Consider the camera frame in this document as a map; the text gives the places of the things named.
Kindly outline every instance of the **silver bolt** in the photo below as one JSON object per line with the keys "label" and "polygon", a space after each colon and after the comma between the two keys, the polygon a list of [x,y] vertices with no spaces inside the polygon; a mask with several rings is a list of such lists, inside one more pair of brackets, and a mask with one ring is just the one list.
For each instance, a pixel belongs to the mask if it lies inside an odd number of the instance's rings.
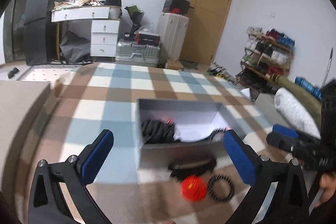
{"label": "silver bolt", "polygon": [[260,155],[260,158],[262,161],[268,161],[269,160],[269,156],[266,155]]}
{"label": "silver bolt", "polygon": [[70,156],[69,158],[68,158],[68,161],[69,162],[74,162],[74,161],[76,161],[77,160],[77,156],[76,155],[72,155],[72,156]]}
{"label": "silver bolt", "polygon": [[39,161],[39,166],[42,167],[43,165],[45,165],[45,160],[40,160]]}
{"label": "silver bolt", "polygon": [[299,161],[297,159],[292,159],[292,164],[295,166],[299,165]]}

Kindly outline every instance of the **table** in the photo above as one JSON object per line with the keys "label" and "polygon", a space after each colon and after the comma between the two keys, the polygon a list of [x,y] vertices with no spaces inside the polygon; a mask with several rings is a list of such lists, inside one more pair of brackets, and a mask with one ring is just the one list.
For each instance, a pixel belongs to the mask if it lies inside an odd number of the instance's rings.
{"label": "table", "polygon": [[[113,224],[161,223],[169,219],[177,224],[223,224],[249,189],[229,157],[218,159],[215,171],[228,175],[235,183],[236,194],[229,203],[217,203],[209,195],[201,202],[189,203],[166,169],[138,169],[139,147],[134,138],[138,98],[221,102],[247,133],[245,143],[271,160],[288,161],[286,153],[267,147],[265,139],[272,125],[265,115],[224,79],[107,63],[82,66],[62,78],[65,87],[61,101],[41,139],[27,184],[31,185],[39,160],[58,162],[77,155],[103,128],[108,128],[115,144],[88,190]],[[213,175],[207,173],[202,178],[208,181]]]}
{"label": "table", "polygon": [[56,52],[59,60],[59,26],[68,20],[92,19],[91,24],[91,56],[116,56],[116,45],[120,28],[120,19],[113,18],[120,7],[116,6],[83,6],[51,13],[51,21],[56,22]]}

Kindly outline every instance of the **suitcase handle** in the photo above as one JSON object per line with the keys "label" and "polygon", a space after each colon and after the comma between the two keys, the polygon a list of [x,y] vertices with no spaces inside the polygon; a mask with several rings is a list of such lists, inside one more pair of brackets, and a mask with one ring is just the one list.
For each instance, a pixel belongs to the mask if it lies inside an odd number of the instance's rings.
{"label": "suitcase handle", "polygon": [[132,43],[131,47],[133,48],[148,48],[148,45],[139,45],[137,43]]}
{"label": "suitcase handle", "polygon": [[132,59],[132,58],[133,58],[134,56],[136,56],[136,55],[140,56],[143,60],[145,60],[145,58],[143,57],[143,54],[141,54],[141,53],[137,53],[137,52],[132,53],[130,59]]}

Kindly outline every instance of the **drawer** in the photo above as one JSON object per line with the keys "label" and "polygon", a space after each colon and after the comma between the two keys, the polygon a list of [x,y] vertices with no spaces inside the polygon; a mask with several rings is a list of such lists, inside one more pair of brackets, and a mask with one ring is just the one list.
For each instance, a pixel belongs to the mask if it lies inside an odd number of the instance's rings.
{"label": "drawer", "polygon": [[91,44],[91,56],[116,56],[116,46],[115,45],[92,45]]}
{"label": "drawer", "polygon": [[120,20],[93,20],[91,32],[118,33]]}
{"label": "drawer", "polygon": [[91,33],[91,44],[93,45],[117,45],[118,34],[117,33]]}
{"label": "drawer", "polygon": [[108,19],[110,7],[82,7],[51,13],[52,22],[76,19]]}

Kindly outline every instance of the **dark gray refrigerator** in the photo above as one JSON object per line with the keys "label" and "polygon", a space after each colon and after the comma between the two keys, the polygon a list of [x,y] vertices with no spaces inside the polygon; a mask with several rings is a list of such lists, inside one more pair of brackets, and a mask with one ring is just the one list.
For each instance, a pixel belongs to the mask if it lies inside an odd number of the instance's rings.
{"label": "dark gray refrigerator", "polygon": [[27,65],[48,64],[56,55],[56,23],[51,22],[55,1],[27,0],[24,19],[24,54]]}

